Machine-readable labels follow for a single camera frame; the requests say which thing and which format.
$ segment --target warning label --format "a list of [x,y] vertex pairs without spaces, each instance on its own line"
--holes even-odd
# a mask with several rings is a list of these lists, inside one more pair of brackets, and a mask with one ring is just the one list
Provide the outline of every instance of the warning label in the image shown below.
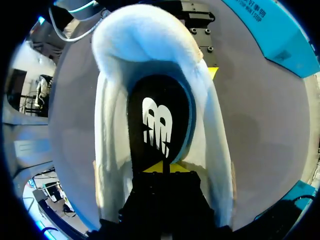
[[243,7],[258,23],[262,21],[262,19],[267,14],[265,10],[263,10],[255,1],[253,0],[235,0]]

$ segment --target white fabric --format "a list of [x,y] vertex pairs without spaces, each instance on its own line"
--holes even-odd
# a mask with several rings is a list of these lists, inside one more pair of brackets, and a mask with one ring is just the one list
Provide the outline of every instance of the white fabric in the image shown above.
[[189,31],[160,8],[131,5],[101,22],[92,37],[92,50],[100,70],[94,116],[100,217],[116,222],[132,189],[128,94],[141,77],[163,73],[185,78],[196,104],[195,130],[181,164],[200,175],[216,223],[230,225],[233,187],[224,123],[203,54]]

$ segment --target white cable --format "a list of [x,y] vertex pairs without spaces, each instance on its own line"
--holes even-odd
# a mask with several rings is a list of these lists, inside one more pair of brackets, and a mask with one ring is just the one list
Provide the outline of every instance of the white cable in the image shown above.
[[84,38],[84,37],[87,36],[88,34],[92,33],[92,32],[96,29],[96,27],[99,25],[99,23],[103,20],[103,18],[101,18],[90,30],[88,30],[87,32],[85,32],[85,33],[82,34],[81,36],[77,36],[77,37],[75,37],[75,38],[66,38],[66,37],[64,37],[64,36],[61,34],[60,30],[57,28],[50,7],[49,7],[49,15],[50,15],[50,19],[51,19],[51,22],[52,22],[52,26],[53,26],[56,34],[58,35],[58,37],[59,37],[60,39],[62,39],[63,41],[66,41],[66,42],[76,42],[76,41]]

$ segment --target gray surface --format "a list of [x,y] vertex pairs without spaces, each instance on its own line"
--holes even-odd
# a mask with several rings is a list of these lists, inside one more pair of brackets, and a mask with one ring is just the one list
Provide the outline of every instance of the gray surface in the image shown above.
[[[80,23],[72,38],[90,29],[99,16]],[[93,168],[99,71],[90,41],[91,35],[68,43],[63,51],[50,96],[49,132],[63,190],[83,223],[93,229],[100,226]]]
[[[210,4],[216,21],[209,28],[220,66],[214,82],[235,165],[233,227],[238,229],[301,178],[309,143],[309,105],[303,81],[267,61],[249,30],[223,2]],[[81,23],[77,30],[83,33],[92,25]],[[99,227],[93,169],[97,77],[90,37],[68,45],[56,72],[49,112],[57,174],[89,228]]]

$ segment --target blue panel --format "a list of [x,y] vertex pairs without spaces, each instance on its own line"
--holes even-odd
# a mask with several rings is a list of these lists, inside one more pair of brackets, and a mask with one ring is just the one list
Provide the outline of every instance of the blue panel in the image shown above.
[[320,71],[300,26],[273,0],[222,1],[244,22],[267,59],[301,78]]
[[[281,198],[281,200],[294,200],[302,195],[316,196],[316,194],[317,194],[317,190],[313,186],[310,186],[309,184],[306,184],[305,182],[299,180],[293,186],[293,188],[291,188],[290,191],[283,198]],[[311,199],[309,198],[301,198],[297,200],[294,204],[303,211],[307,207],[310,201]],[[260,218],[267,211],[268,209],[263,213],[259,214],[258,216],[256,216],[254,220],[257,220],[258,218]]]

